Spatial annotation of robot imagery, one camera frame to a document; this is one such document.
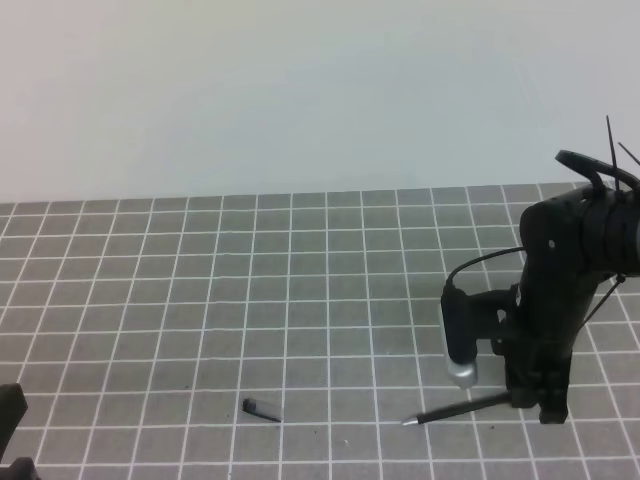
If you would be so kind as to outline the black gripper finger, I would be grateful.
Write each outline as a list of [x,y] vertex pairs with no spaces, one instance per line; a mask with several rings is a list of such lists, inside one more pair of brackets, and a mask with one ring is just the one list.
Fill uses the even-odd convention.
[[38,473],[31,458],[20,457],[0,468],[0,480],[38,480]]

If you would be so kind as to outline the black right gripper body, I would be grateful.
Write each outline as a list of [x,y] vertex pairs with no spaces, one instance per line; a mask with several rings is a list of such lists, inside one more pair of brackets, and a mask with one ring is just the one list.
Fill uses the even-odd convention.
[[580,324],[600,283],[608,277],[599,256],[605,193],[566,193],[538,202],[520,217],[526,254],[518,284],[476,294],[473,325],[505,356],[508,384],[565,388]]

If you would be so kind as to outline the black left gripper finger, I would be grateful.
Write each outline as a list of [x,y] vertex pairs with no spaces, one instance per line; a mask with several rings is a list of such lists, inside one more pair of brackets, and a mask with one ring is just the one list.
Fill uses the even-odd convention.
[[20,384],[3,384],[0,394],[1,439],[9,440],[27,411],[27,402]]

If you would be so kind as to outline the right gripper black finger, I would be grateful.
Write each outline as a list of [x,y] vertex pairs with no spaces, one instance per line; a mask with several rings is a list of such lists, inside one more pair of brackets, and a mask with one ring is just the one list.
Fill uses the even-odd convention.
[[507,391],[513,408],[533,408],[538,404],[535,386],[521,373],[507,373]]

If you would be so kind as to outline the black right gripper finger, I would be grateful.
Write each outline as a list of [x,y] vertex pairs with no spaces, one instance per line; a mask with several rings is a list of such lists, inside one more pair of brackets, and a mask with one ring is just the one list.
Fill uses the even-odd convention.
[[564,424],[568,416],[569,376],[552,374],[542,380],[538,389],[541,424]]

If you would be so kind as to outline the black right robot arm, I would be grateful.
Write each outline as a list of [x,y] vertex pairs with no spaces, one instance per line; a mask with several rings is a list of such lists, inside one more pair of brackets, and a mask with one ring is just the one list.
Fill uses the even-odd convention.
[[519,236],[524,268],[493,297],[505,316],[490,338],[512,406],[562,424],[574,344],[598,308],[596,291],[639,273],[639,203],[631,191],[583,187],[526,208]]

